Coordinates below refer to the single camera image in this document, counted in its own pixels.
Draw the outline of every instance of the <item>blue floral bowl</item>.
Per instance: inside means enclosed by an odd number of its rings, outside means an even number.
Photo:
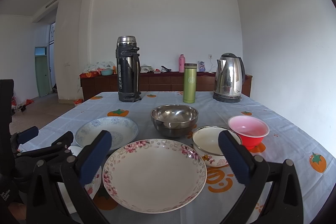
[[[110,153],[132,142],[139,133],[136,122],[126,117],[104,117],[86,123],[77,130],[75,141],[80,147],[85,147],[93,142],[102,130],[107,130],[112,136]]]

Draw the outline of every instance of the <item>green bottle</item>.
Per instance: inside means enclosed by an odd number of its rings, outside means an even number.
[[[195,102],[196,93],[196,73],[197,64],[184,64],[184,86],[183,86],[183,102],[192,104]]]

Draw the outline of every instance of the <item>red plastic bowl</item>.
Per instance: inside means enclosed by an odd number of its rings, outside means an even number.
[[[242,145],[248,150],[261,143],[269,133],[268,125],[251,116],[233,116],[228,120],[229,127],[241,138]]]

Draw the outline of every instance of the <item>cabinet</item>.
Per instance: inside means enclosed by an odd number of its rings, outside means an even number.
[[[141,91],[183,91],[184,74],[179,72],[141,73],[139,77],[139,90]],[[198,72],[196,91],[213,91],[215,74]],[[250,97],[252,76],[246,75],[241,93]],[[104,92],[118,91],[117,75],[97,76],[94,78],[81,78],[84,100]]]

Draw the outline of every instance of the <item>thermos handle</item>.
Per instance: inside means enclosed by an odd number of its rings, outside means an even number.
[[[140,67],[140,60],[137,53],[133,54],[133,59],[134,59],[133,92],[137,93],[139,89],[138,82],[139,82],[139,67]]]
[[[245,82],[245,68],[244,68],[242,59],[240,57],[238,58],[239,58],[240,67],[241,67],[241,84],[243,84]]]

